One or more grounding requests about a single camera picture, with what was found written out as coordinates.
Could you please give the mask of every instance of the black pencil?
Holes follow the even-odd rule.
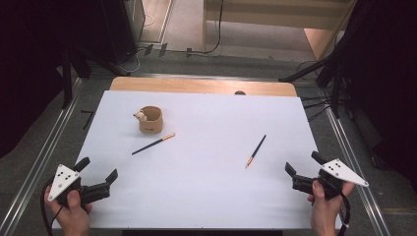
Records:
[[[157,141],[153,142],[152,144],[150,144],[150,145],[148,145],[148,146],[142,147],[142,148],[140,148],[139,150],[136,150],[136,151],[132,152],[132,155],[134,155],[134,154],[138,153],[139,151],[142,151],[142,150],[144,150],[144,149],[146,149],[146,148],[150,148],[150,147],[152,147],[152,146],[154,146],[154,145],[157,145],[157,144],[159,144],[160,142],[165,141],[165,140],[167,140],[167,139],[169,139],[169,138],[172,138],[172,137],[174,137],[174,136],[175,136],[175,133],[172,133],[172,134],[170,134],[170,135],[167,135],[167,136],[163,137],[162,139],[157,140]]]
[[[252,160],[254,159],[255,155],[257,154],[258,150],[260,149],[262,143],[264,142],[264,139],[267,135],[264,135],[261,142],[258,144],[257,148],[255,149],[254,153],[252,154],[251,158],[249,158],[248,162],[246,162],[246,168],[251,164]]]

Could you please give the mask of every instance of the hand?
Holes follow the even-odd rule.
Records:
[[[50,202],[48,200],[51,186],[48,186],[43,200],[56,215],[62,207],[58,201]],[[80,194],[77,190],[71,191],[67,196],[68,207],[63,206],[56,219],[62,227],[62,231],[66,236],[87,236],[89,235],[89,213],[92,205],[86,205],[86,210],[81,208]]]
[[[355,184],[346,182],[343,185],[343,195],[348,196]],[[327,201],[325,199],[325,190],[323,185],[319,181],[313,182],[313,195],[308,197],[308,201],[314,202],[312,216],[310,222],[313,230],[318,236],[334,236],[335,232],[335,221],[338,213],[340,212],[343,204],[341,196],[337,196]]]

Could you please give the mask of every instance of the tripod leg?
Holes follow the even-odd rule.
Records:
[[[338,100],[339,100],[339,96],[340,96],[340,88],[341,88],[341,77],[342,77],[342,73],[341,73],[341,65],[337,65],[337,72],[336,72],[336,76],[334,77],[334,85],[333,85],[333,92],[331,95],[331,111],[333,112],[334,116],[338,119],[339,115],[338,115],[338,110],[337,110],[337,106],[338,106]]]
[[[326,64],[327,61],[328,61],[328,57],[321,60],[321,61],[316,62],[315,64],[313,64],[313,65],[311,65],[311,66],[309,66],[309,67],[307,67],[307,68],[305,68],[305,69],[303,69],[303,70],[301,70],[297,73],[295,73],[292,76],[282,78],[282,79],[278,79],[278,81],[279,82],[286,82],[286,83],[294,82],[294,81],[302,78],[305,75],[308,75],[308,74],[310,74],[310,73],[312,73],[316,70],[319,70],[320,68],[322,68]]]
[[[80,78],[89,78],[91,75],[91,69],[89,68],[89,64],[86,61],[86,58],[73,47],[69,50],[69,57],[71,64],[76,70],[77,75]]]
[[[64,104],[62,105],[62,109],[67,108],[68,104],[73,99],[71,64],[68,57],[68,49],[65,48],[64,53],[62,54],[62,74],[64,79]]]
[[[323,67],[322,71],[319,73],[319,76],[316,79],[316,85],[320,88],[324,88],[330,83],[333,79],[335,72],[337,71],[337,60],[334,59],[335,56],[332,53],[328,57],[328,62]]]
[[[76,47],[76,49],[82,53],[85,57],[89,58],[90,60],[95,61],[100,66],[104,67],[111,73],[113,73],[116,76],[130,76],[129,74],[123,73],[121,70],[117,69],[116,67],[110,65],[108,62],[104,61],[103,59],[99,58],[98,56],[94,55],[93,53],[90,53],[86,50],[83,50],[83,48]]]

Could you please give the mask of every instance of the metal frame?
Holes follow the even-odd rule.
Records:
[[[320,93],[322,96],[328,96],[328,94],[322,89],[320,89]],[[337,137],[339,145],[342,149],[344,159],[347,162],[346,163],[347,166],[349,166],[353,171],[355,171],[357,174],[359,174],[360,176],[366,179],[358,163],[356,155],[352,149],[352,146],[350,145],[349,140],[346,137],[346,134],[343,130],[342,124],[340,123],[340,120],[336,119],[336,117],[334,116],[331,110],[327,109],[327,115],[331,123],[331,126],[334,130],[334,133]],[[369,218],[374,227],[375,233],[379,236],[391,235],[387,227],[387,224],[384,220],[384,216],[381,212],[380,206],[378,205],[376,199],[374,198],[374,195],[372,194],[371,189],[364,188],[361,186],[357,186],[356,189],[358,190],[359,195],[362,199],[362,203],[364,204],[365,210],[369,215]]]
[[[13,235],[22,214],[25,211],[26,206],[30,201],[30,197],[34,192],[34,189],[39,182],[43,171],[48,164],[49,158],[52,155],[55,147],[61,138],[62,132],[64,131],[68,120],[73,113],[74,107],[77,104],[80,90],[83,86],[82,80],[78,78],[73,86],[74,99],[68,104],[67,108],[62,110],[55,125],[52,128],[45,144],[42,147],[36,161],[34,162],[24,184],[19,190],[18,194],[12,200],[12,203],[8,209],[6,217],[4,218],[0,226],[0,235],[9,236]]]

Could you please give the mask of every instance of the table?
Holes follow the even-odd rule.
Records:
[[[316,176],[320,168],[310,157],[317,147],[294,94],[292,85],[280,83],[116,78],[79,156],[91,160],[81,174],[85,185],[119,172],[110,198],[94,203],[91,227],[310,228],[306,194],[291,189],[284,171],[286,161],[300,175]],[[138,131],[132,114],[146,105],[162,109],[161,134]],[[131,156],[173,131],[176,137]]]

